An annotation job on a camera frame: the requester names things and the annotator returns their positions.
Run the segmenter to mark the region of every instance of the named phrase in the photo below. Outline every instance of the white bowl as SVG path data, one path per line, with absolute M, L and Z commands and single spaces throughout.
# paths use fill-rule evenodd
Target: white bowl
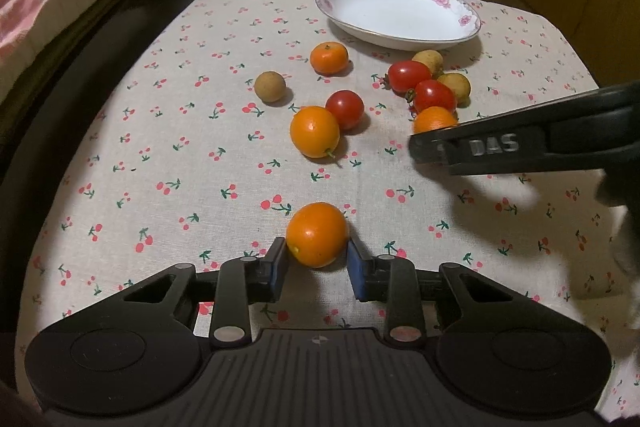
M 480 31 L 463 0 L 316 0 L 336 25 L 366 42 L 395 50 L 450 48 Z

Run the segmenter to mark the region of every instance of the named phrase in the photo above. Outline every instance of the cherry print tablecloth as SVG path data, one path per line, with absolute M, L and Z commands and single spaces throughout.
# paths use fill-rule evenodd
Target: cherry print tablecloth
M 596 87 L 548 21 L 468 1 L 482 19 L 480 35 L 445 52 L 446 70 L 472 83 L 462 121 Z M 336 39 L 353 70 L 318 76 L 307 57 Z M 465 264 L 599 331 L 615 359 L 600 410 L 608 418 L 640 412 L 633 347 L 616 341 L 630 319 L 624 278 L 607 254 L 617 216 L 594 201 L 600 174 L 416 169 L 406 151 L 407 105 L 380 88 L 401 58 L 410 54 L 341 32 L 314 0 L 195 0 L 113 91 L 60 183 L 24 284 L 21 393 L 31 395 L 22 361 L 37 331 L 169 265 L 206 271 L 263 255 L 292 213 L 328 201 L 375 255 L 407 257 L 422 269 Z M 252 92 L 267 70 L 291 89 L 277 107 Z M 337 163 L 309 161 L 289 140 L 290 120 L 339 89 L 363 98 L 366 129 L 345 137 Z M 211 303 L 200 306 L 196 333 L 206 334 L 210 311 Z M 252 306 L 254 334 L 379 326 L 383 316 L 383 305 L 354 300 L 341 261 L 318 271 L 293 264 L 281 301 Z

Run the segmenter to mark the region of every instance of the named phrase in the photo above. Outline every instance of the orange fruit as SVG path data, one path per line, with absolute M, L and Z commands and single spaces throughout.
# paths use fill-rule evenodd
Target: orange fruit
M 287 227 L 287 248 L 311 268 L 331 264 L 349 239 L 347 220 L 329 203 L 310 203 L 297 211 Z
M 340 73 L 349 64 L 349 52 L 340 42 L 323 42 L 313 48 L 309 62 L 320 74 Z
M 338 121 L 324 107 L 309 105 L 291 120 L 289 136 L 296 148 L 309 158 L 332 156 L 340 141 Z
M 414 120 L 414 134 L 458 125 L 458 119 L 444 107 L 428 107 Z

